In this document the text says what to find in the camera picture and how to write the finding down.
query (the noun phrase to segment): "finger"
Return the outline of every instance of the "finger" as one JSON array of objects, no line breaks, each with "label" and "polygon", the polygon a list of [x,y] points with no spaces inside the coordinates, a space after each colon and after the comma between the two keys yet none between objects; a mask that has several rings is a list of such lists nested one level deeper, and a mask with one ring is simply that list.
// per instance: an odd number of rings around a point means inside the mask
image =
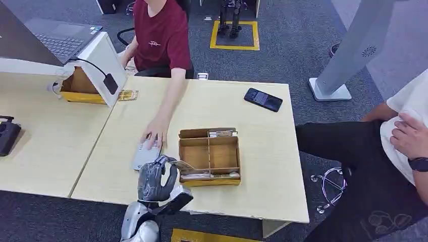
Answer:
[{"label": "finger", "polygon": [[162,143],[162,145],[167,145],[167,141],[168,141],[168,139],[167,139],[167,134],[168,134],[168,131],[166,131],[166,132],[164,132],[164,136],[163,136],[163,143]]},{"label": "finger", "polygon": [[405,137],[407,136],[407,134],[403,133],[399,129],[393,129],[392,130],[392,135],[395,136],[395,138],[397,138],[398,140],[405,139]]},{"label": "finger", "polygon": [[399,146],[400,141],[399,141],[396,137],[391,136],[391,137],[389,138],[389,141],[391,142],[391,144],[392,144],[395,148]]},{"label": "finger", "polygon": [[408,134],[408,135],[410,135],[412,132],[416,131],[414,128],[407,125],[406,122],[395,121],[394,124],[399,130],[401,130],[403,133]]},{"label": "finger", "polygon": [[151,132],[146,130],[144,131],[143,135],[141,136],[141,142],[144,143],[147,138],[150,138]]},{"label": "finger", "polygon": [[401,112],[401,113],[398,114],[398,116],[403,121],[405,121],[409,126],[411,126],[412,128],[414,128],[415,130],[423,130],[425,128],[425,125],[421,121],[413,118],[412,116],[410,116],[410,115],[408,115],[406,113]]},{"label": "finger", "polygon": [[147,144],[147,150],[150,150],[153,146],[154,141],[156,140],[156,134],[151,133],[150,140]]},{"label": "finger", "polygon": [[157,145],[156,147],[158,147],[159,149],[162,147],[162,141],[164,140],[164,135],[159,134],[159,137],[157,139]]}]

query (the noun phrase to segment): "black pants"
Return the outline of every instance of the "black pants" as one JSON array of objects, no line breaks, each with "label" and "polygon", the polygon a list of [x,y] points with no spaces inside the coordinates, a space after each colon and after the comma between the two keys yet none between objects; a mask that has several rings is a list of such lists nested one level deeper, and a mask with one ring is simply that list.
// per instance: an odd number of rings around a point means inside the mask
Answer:
[{"label": "black pants", "polygon": [[305,242],[372,241],[428,215],[416,188],[386,156],[381,121],[296,127],[299,150],[354,169],[331,215]]}]

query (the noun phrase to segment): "white stand base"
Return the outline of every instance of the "white stand base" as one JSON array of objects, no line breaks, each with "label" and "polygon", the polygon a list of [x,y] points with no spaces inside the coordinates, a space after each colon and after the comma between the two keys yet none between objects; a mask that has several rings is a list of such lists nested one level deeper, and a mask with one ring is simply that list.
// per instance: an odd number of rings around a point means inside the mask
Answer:
[{"label": "white stand base", "polygon": [[327,102],[327,101],[347,101],[351,100],[351,94],[346,88],[345,84],[339,87],[334,93],[331,95],[322,94],[319,88],[316,86],[315,81],[317,78],[309,78],[309,86],[312,90],[313,96],[315,100],[318,102]]}]

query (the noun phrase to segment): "table leg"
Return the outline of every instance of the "table leg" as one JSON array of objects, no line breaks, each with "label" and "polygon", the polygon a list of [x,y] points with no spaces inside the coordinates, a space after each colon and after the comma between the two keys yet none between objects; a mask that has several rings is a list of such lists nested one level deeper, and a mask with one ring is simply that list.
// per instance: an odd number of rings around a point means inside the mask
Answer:
[{"label": "table leg", "polygon": [[291,222],[263,219],[263,238],[271,236],[290,223]]}]

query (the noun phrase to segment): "person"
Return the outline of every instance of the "person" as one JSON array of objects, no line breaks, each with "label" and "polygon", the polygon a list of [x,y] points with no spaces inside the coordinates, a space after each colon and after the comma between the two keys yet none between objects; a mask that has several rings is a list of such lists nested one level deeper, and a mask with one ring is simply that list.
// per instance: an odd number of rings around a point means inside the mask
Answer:
[{"label": "person", "polygon": [[186,13],[175,0],[137,0],[133,8],[135,36],[123,53],[122,66],[135,74],[157,67],[169,67],[171,77],[157,114],[148,124],[142,141],[157,139],[160,147],[177,104],[187,87],[186,71],[191,69]]},{"label": "person", "polygon": [[372,241],[428,215],[428,70],[361,122],[296,126],[300,151],[353,172],[305,242]]}]

